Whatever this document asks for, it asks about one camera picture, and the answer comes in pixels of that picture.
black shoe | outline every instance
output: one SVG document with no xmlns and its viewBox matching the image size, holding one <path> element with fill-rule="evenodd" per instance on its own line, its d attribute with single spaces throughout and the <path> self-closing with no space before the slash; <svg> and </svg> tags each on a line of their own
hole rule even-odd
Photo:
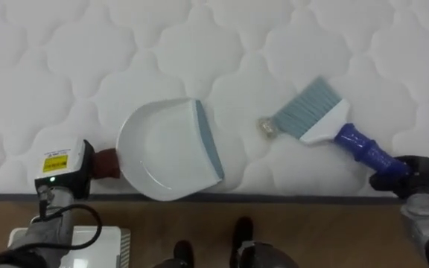
<svg viewBox="0 0 429 268">
<path fill-rule="evenodd" d="M 186 268 L 194 268 L 193 248 L 186 240 L 178 241 L 173 249 L 173 257 L 186 263 Z"/>
<path fill-rule="evenodd" d="M 238 268 L 238 249 L 244 241 L 252 241 L 254 225 L 249 217 L 239 218 L 232 234 L 232 250 L 229 259 L 230 268 Z"/>
</svg>

quilted pattern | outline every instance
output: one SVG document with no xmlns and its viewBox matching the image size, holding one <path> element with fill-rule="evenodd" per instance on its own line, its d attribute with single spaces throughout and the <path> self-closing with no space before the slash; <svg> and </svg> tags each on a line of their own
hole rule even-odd
<svg viewBox="0 0 429 268">
<path fill-rule="evenodd" d="M 134 109 L 189 96 L 226 173 L 208 191 L 378 195 L 334 145 L 258 133 L 318 75 L 384 149 L 429 156 L 429 1 L 0 0 L 0 194 L 34 193 L 44 144 L 114 147 Z M 123 179 L 92 190 L 135 191 Z"/>
</svg>

light blue bristles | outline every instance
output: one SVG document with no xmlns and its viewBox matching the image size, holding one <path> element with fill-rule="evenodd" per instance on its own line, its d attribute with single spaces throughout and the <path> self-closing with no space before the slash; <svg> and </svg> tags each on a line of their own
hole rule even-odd
<svg viewBox="0 0 429 268">
<path fill-rule="evenodd" d="M 327 82 L 318 77 L 271 120 L 279 130 L 299 139 L 341 100 Z"/>
</svg>

white dustpan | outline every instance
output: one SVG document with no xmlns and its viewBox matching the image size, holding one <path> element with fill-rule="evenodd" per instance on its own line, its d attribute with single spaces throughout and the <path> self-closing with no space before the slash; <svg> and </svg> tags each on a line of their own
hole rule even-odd
<svg viewBox="0 0 429 268">
<path fill-rule="evenodd" d="M 224 178 L 204 109 L 195 99 L 138 108 L 118 134 L 117 152 L 124 177 L 155 200 L 185 197 Z"/>
</svg>

wooden floor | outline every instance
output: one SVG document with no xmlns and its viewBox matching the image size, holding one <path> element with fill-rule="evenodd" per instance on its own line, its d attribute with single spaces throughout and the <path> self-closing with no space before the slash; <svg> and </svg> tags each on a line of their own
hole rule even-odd
<svg viewBox="0 0 429 268">
<path fill-rule="evenodd" d="M 177 240 L 193 243 L 197 267 L 228 267 L 232 226 L 255 221 L 255 238 L 294 258 L 301 268 L 426 267 L 406 239 L 398 206 L 94 202 L 105 225 L 132 232 L 131 267 L 151 268 Z M 27 226 L 32 203 L 0 202 L 0 251 L 10 231 Z M 93 224 L 77 215 L 77 223 Z"/>
</svg>

